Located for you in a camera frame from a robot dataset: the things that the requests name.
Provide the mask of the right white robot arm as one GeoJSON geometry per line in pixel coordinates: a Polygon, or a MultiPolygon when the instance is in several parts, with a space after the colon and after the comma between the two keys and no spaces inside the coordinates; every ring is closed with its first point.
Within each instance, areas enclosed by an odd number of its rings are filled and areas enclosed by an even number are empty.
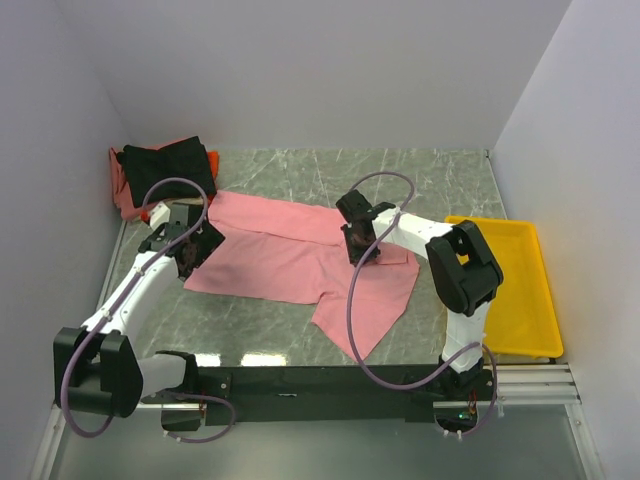
{"type": "Polygon", "coordinates": [[[504,274],[479,227],[427,220],[389,202],[372,205],[358,190],[343,195],[336,207],[345,224],[349,260],[355,266],[346,301],[346,328],[356,362],[369,379],[396,391],[418,389],[439,378],[444,395],[460,399],[474,386],[483,363],[483,339],[491,303],[504,274]],[[360,355],[352,324],[353,297],[363,266],[387,243],[425,258],[438,298],[447,310],[445,346],[440,364],[426,378],[394,384],[376,376],[360,355]]]}

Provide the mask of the pink t shirt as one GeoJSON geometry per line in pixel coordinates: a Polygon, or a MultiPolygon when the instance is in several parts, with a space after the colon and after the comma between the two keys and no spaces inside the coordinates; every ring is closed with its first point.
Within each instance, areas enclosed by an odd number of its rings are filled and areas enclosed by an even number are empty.
{"type": "MultiPolygon", "coordinates": [[[[312,323],[355,358],[346,328],[354,268],[337,210],[223,191],[210,204],[208,219],[225,240],[186,280],[186,289],[314,305],[312,323]]],[[[406,311],[418,274],[415,255],[389,244],[363,266],[352,308],[363,358],[406,311]]]]}

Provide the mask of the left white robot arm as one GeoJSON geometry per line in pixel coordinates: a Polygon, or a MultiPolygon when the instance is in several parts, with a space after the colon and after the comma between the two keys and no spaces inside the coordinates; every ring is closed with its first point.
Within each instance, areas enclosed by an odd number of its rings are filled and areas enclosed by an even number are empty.
{"type": "Polygon", "coordinates": [[[55,402],[66,416],[126,418],[158,392],[179,402],[199,392],[194,355],[159,351],[141,359],[133,341],[164,291],[187,280],[225,237],[195,204],[158,205],[149,223],[152,232],[120,285],[81,326],[62,328],[53,341],[55,402]]]}

